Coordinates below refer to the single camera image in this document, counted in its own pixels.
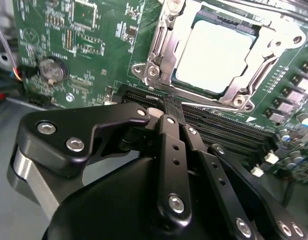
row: motherboard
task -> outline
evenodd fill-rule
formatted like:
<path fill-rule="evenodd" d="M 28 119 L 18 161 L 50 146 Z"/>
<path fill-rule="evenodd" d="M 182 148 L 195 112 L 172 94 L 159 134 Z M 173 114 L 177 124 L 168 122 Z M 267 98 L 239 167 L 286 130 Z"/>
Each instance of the motherboard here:
<path fill-rule="evenodd" d="M 114 104 L 122 86 L 279 138 L 253 172 L 308 184 L 308 23 L 222 0 L 13 0 L 28 93 Z"/>

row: surface mount component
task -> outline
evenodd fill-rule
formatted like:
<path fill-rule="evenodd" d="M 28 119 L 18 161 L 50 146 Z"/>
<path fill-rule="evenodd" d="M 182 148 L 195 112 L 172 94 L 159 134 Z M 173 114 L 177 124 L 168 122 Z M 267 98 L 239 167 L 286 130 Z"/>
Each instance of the surface mount component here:
<path fill-rule="evenodd" d="M 281 124 L 285 120 L 285 115 L 274 109 L 268 109 L 265 113 L 269 120 Z"/>
<path fill-rule="evenodd" d="M 286 97 L 288 101 L 295 104 L 299 104 L 305 97 L 305 94 L 301 93 L 300 91 L 292 87 L 287 87 L 286 89 L 284 89 L 283 95 Z"/>
<path fill-rule="evenodd" d="M 283 52 L 306 40 L 296 24 L 285 20 L 265 25 L 211 3 L 187 0 L 173 9 L 171 2 L 163 3 L 147 62 L 132 66 L 151 88 L 185 84 L 209 92 L 212 102 L 251 112 L 251 97 Z M 188 93 L 190 99 L 193 89 Z"/>
<path fill-rule="evenodd" d="M 41 76 L 50 85 L 60 83 L 68 78 L 69 70 L 66 64 L 59 58 L 49 56 L 39 62 Z"/>
<path fill-rule="evenodd" d="M 285 113 L 285 114 L 290 114 L 293 109 L 294 109 L 294 105 L 291 104 L 290 102 L 282 99 L 282 98 L 278 98 L 275 100 L 274 102 L 274 106 L 277 110 Z"/>
<path fill-rule="evenodd" d="M 293 84 L 298 87 L 300 90 L 304 91 L 304 93 L 308 94 L 308 79 L 300 77 L 295 77 L 292 80 Z"/>

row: cable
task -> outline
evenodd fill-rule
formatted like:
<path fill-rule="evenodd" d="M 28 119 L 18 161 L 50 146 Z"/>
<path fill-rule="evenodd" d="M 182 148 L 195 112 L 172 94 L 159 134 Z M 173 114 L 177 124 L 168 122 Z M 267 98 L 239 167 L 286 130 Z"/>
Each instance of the cable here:
<path fill-rule="evenodd" d="M 240 5 L 244 5 L 244 6 L 248 6 L 248 7 L 253 7 L 253 8 L 257 8 L 257 9 L 261 9 L 261 10 L 267 10 L 267 11 L 271 11 L 271 12 L 275 12 L 275 13 L 279 13 L 282 15 L 285 15 L 287 17 L 291 17 L 293 19 L 308 23 L 308 17 L 293 12 L 293 11 L 289 11 L 289 10 L 285 10 L 285 9 L 281 9 L 281 8 L 276 8 L 274 6 L 269 6 L 263 3 L 252 3 L 250 1 L 245 1 L 245 0 L 220 0 L 220 2 L 226 3 L 226 2 L 230 2 L 230 3 L 234 3 L 234 4 L 240 4 Z"/>
<path fill-rule="evenodd" d="M 0 29 L 0 40 L 2 41 L 2 44 L 4 46 L 4 49 L 6 51 L 6 54 L 7 54 L 8 58 L 9 58 L 11 64 L 12 64 L 12 66 L 13 66 L 13 69 L 17 69 L 17 65 L 16 65 L 16 61 L 14 59 L 13 53 L 12 53 L 10 47 L 9 47 L 9 44 L 8 44 L 8 41 L 5 37 L 5 35 L 3 34 L 1 29 Z"/>
<path fill-rule="evenodd" d="M 23 81 L 22 78 L 19 76 L 19 73 L 18 73 L 18 70 L 17 70 L 16 67 L 13 68 L 13 71 L 14 71 L 14 74 L 15 74 L 17 80 Z"/>

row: capacitor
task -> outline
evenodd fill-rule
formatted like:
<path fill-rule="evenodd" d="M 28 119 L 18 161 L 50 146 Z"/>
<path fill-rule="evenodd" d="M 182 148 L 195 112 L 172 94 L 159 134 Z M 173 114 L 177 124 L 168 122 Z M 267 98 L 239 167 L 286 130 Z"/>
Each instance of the capacitor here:
<path fill-rule="evenodd" d="M 297 116 L 297 120 L 304 126 L 308 127 L 308 114 L 307 113 L 301 113 Z"/>
<path fill-rule="evenodd" d="M 296 166 L 296 163 L 293 162 L 291 157 L 287 157 L 283 160 L 287 169 L 293 169 Z"/>
<path fill-rule="evenodd" d="M 290 153 L 293 163 L 299 164 L 304 160 L 304 157 L 300 154 L 300 151 L 293 151 Z"/>
<path fill-rule="evenodd" d="M 59 58 L 49 56 L 43 58 L 39 63 L 40 74 L 48 82 L 53 85 L 60 83 L 68 78 L 69 70 L 66 64 Z"/>
<path fill-rule="evenodd" d="M 283 141 L 283 142 L 289 142 L 290 141 L 290 135 L 287 131 L 287 129 L 281 129 L 278 131 L 278 135 L 280 137 L 280 139 Z"/>

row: silver screw head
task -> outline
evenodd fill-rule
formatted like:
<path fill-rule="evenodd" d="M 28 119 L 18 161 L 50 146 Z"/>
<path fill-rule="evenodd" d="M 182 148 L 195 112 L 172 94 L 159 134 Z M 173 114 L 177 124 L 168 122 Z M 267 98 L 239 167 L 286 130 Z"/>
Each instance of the silver screw head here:
<path fill-rule="evenodd" d="M 185 3 L 185 0 L 169 0 L 168 9 L 170 10 L 170 13 L 171 14 L 179 13 L 183 8 L 184 3 Z"/>
<path fill-rule="evenodd" d="M 81 152 L 85 148 L 85 144 L 79 138 L 72 137 L 66 141 L 66 147 L 76 153 Z"/>
<path fill-rule="evenodd" d="M 192 127 L 190 127 L 188 130 L 189 130 L 192 134 L 194 134 L 194 135 L 197 134 L 197 131 L 196 131 L 194 128 L 192 128 Z"/>
<path fill-rule="evenodd" d="M 282 229 L 283 233 L 285 233 L 286 236 L 288 236 L 288 237 L 292 236 L 292 232 L 290 231 L 288 226 L 286 226 L 281 221 L 278 223 L 278 225 L 279 225 L 280 229 Z"/>
<path fill-rule="evenodd" d="M 66 95 L 66 100 L 70 103 L 72 103 L 75 100 L 75 96 L 72 93 L 68 93 Z"/>
<path fill-rule="evenodd" d="M 137 110 L 137 113 L 138 113 L 140 116 L 145 116 L 145 115 L 146 115 L 146 113 L 145 113 L 143 110 L 140 110 L 140 109 Z"/>
<path fill-rule="evenodd" d="M 149 76 L 151 76 L 151 77 L 156 77 L 156 76 L 159 75 L 159 70 L 158 70 L 156 67 L 151 66 L 151 67 L 148 69 L 148 74 L 149 74 Z"/>
<path fill-rule="evenodd" d="M 242 219 L 236 219 L 236 226 L 245 237 L 250 238 L 252 236 L 249 226 Z"/>
<path fill-rule="evenodd" d="M 169 121 L 171 124 L 175 123 L 175 121 L 173 119 L 171 119 L 170 117 L 167 118 L 167 121 Z"/>
<path fill-rule="evenodd" d="M 295 223 L 292 222 L 292 226 L 293 226 L 295 232 L 297 233 L 297 235 L 299 235 L 300 237 L 304 236 L 303 231 Z"/>
<path fill-rule="evenodd" d="M 218 146 L 218 147 L 216 148 L 216 150 L 217 150 L 220 154 L 225 154 L 224 150 L 223 150 L 220 146 Z"/>
<path fill-rule="evenodd" d="M 180 199 L 176 195 L 172 195 L 168 199 L 169 206 L 173 209 L 176 213 L 183 213 L 185 211 L 185 205 L 182 199 Z"/>
<path fill-rule="evenodd" d="M 40 133 L 46 135 L 51 135 L 56 132 L 56 127 L 50 122 L 42 122 L 38 124 L 37 129 Z"/>

